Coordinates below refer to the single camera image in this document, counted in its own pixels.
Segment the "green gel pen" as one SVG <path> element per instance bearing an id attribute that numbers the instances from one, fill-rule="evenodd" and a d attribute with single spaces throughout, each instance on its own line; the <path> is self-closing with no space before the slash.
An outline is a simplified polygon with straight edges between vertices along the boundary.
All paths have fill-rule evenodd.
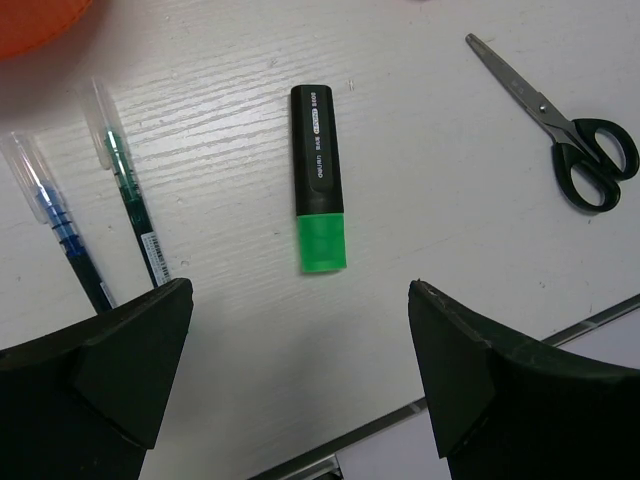
<path id="1" fill-rule="evenodd" d="M 162 286 L 171 275 L 138 184 L 116 105 L 96 77 L 85 80 L 77 93 L 98 159 L 113 174 L 152 285 Z"/>

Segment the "green cap black highlighter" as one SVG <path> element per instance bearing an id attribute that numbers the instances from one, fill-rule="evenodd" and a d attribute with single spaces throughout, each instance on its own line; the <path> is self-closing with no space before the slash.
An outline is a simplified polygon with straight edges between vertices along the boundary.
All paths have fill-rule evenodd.
<path id="1" fill-rule="evenodd" d="M 298 85 L 290 100 L 301 269 L 342 270 L 347 266 L 346 234 L 332 90 Z"/>

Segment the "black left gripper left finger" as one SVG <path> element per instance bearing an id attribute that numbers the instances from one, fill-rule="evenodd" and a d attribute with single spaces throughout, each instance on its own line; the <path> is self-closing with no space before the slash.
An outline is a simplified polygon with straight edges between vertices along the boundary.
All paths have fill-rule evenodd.
<path id="1" fill-rule="evenodd" d="M 193 311 L 178 278 L 1 352 L 4 479 L 136 479 L 155 445 Z"/>

